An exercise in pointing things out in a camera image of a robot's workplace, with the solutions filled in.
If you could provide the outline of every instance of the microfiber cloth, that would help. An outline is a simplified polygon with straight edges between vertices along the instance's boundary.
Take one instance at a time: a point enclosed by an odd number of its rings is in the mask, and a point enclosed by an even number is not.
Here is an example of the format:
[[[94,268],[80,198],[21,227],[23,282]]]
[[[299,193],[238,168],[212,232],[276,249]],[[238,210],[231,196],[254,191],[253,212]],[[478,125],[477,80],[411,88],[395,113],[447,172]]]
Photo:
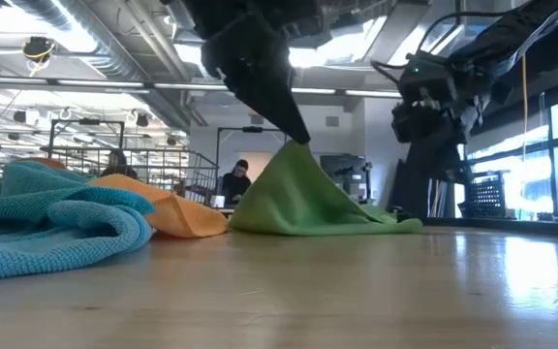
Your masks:
[[[0,181],[0,278],[82,268],[141,247],[153,206],[82,176],[13,162]]]
[[[219,211],[181,198],[122,174],[110,174],[89,182],[90,185],[124,189],[143,196],[154,205],[145,219],[162,233],[178,238],[205,238],[226,232],[228,220]]]
[[[324,173],[309,146],[295,141],[272,158],[230,220],[233,230],[289,236],[414,233],[421,225],[358,205]]]

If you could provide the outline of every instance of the blue towel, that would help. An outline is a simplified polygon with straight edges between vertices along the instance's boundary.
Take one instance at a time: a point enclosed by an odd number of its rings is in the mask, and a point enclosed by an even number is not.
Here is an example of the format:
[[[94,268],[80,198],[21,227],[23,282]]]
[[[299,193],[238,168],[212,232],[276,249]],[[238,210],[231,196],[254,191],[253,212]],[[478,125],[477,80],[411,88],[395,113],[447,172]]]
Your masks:
[[[0,278],[82,268],[146,243],[154,207],[82,176],[15,162],[0,181]]]

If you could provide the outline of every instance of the woman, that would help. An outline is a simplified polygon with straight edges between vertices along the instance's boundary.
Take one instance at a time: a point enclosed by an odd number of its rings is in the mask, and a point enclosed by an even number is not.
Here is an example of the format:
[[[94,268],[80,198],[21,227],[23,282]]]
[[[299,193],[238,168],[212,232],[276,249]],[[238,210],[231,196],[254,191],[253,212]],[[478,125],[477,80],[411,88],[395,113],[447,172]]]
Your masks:
[[[223,175],[222,193],[225,196],[226,205],[238,204],[251,186],[251,180],[247,177],[247,170],[249,170],[247,160],[238,160],[232,172]]]
[[[137,179],[137,173],[132,167],[128,166],[126,155],[122,149],[114,149],[108,155],[108,167],[101,173],[101,176],[121,174]]]

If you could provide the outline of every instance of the tabletop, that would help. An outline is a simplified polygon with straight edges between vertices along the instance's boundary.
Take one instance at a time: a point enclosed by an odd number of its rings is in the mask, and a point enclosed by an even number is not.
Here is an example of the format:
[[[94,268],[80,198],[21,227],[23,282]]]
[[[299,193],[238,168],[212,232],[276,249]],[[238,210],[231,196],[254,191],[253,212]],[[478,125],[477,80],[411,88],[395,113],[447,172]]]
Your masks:
[[[156,238],[0,280],[0,348],[558,348],[558,238]]]

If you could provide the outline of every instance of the metal railing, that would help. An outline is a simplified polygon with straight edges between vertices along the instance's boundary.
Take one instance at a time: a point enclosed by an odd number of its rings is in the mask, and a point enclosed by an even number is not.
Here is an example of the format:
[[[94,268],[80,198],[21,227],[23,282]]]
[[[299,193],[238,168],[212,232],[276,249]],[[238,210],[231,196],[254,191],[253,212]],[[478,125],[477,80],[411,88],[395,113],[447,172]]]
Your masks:
[[[84,175],[100,176],[109,167],[110,147],[41,147],[53,160]],[[209,205],[217,165],[196,151],[168,148],[122,148],[138,180],[195,202]]]

